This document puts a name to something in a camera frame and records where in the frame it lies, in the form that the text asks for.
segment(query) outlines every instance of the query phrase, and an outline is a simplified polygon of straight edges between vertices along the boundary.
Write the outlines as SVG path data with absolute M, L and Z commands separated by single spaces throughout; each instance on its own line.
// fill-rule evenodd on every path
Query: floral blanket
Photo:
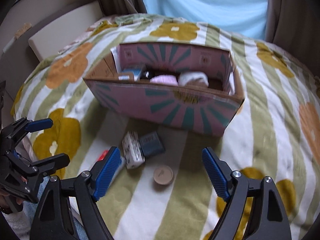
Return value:
M 99 105 L 82 77 L 110 48 L 135 41 L 178 41 L 231 51 L 246 99 L 222 138 L 130 119 Z M 320 212 L 319 95 L 319 82 L 279 47 L 203 22 L 136 14 L 101 24 L 85 41 L 42 61 L 22 85 L 12 114 L 54 121 L 51 129 L 28 139 L 40 159 L 61 152 L 70 156 L 70 165 L 57 172 L 63 178 L 89 169 L 111 146 L 122 149 L 128 130 L 158 132 L 166 152 L 135 170 L 123 169 L 98 202 L 116 240 L 208 239 L 225 203 L 201 163 L 204 147 L 212 147 L 231 169 L 250 178 L 271 176 L 292 239 L 301 239 Z M 175 174 L 168 187 L 153 184 L 160 164 Z M 251 204 L 248 199 L 236 239 L 242 238 Z

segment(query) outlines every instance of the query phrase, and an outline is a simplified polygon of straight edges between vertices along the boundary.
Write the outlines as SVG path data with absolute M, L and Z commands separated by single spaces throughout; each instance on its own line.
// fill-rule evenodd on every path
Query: blue gripper pad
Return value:
M 202 150 L 202 162 L 218 197 L 221 197 L 225 202 L 228 202 L 230 199 L 228 181 L 207 148 Z
M 53 125 L 53 121 L 50 118 L 41 119 L 37 121 L 32 121 L 27 124 L 25 127 L 26 132 L 36 132 L 51 128 Z
M 99 167 L 100 164 L 105 162 L 103 167 Z M 113 175 L 121 164 L 120 150 L 116 147 L 112 147 L 106 157 L 102 161 L 98 161 L 93 168 L 91 169 L 94 174 L 94 170 L 99 167 L 100 173 L 97 174 L 95 183 L 94 183 L 94 192 L 92 198 L 95 201 L 98 201 L 103 197 L 110 183 L 112 181 Z

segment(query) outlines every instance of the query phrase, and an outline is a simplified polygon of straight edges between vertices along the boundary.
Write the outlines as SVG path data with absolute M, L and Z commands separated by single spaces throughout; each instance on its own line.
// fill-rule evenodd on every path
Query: pink cardboard box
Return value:
M 84 81 L 109 109 L 201 134 L 222 136 L 244 101 L 240 78 L 227 50 L 200 45 L 140 42 L 116 48 L 117 67 L 146 64 L 155 71 L 181 73 L 201 71 L 216 84 L 212 88 L 169 86 L 148 80 L 119 80 L 116 63 L 109 53 L 89 72 Z

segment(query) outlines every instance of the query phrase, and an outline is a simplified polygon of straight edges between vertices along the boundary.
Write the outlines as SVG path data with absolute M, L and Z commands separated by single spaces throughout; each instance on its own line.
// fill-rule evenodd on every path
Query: metal screw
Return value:
M 269 176 L 265 177 L 264 179 L 265 179 L 265 181 L 268 182 L 268 183 L 272 182 L 272 179 L 271 179 Z
M 82 177 L 88 177 L 90 175 L 90 171 L 83 171 L 81 172 Z
M 233 176 L 235 176 L 236 178 L 241 177 L 241 172 L 239 172 L 239 171 L 234 171 L 232 174 L 233 174 Z
M 55 182 L 55 181 L 57 181 L 58 180 L 58 177 L 57 176 L 52 176 L 51 178 L 50 178 L 50 181 L 51 182 Z

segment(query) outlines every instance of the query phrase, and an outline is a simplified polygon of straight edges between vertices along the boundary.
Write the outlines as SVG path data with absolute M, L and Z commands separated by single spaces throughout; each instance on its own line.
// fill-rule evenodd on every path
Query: light blue curtain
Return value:
M 264 39 L 268 0 L 143 0 L 147 12 L 209 22 L 224 30 Z

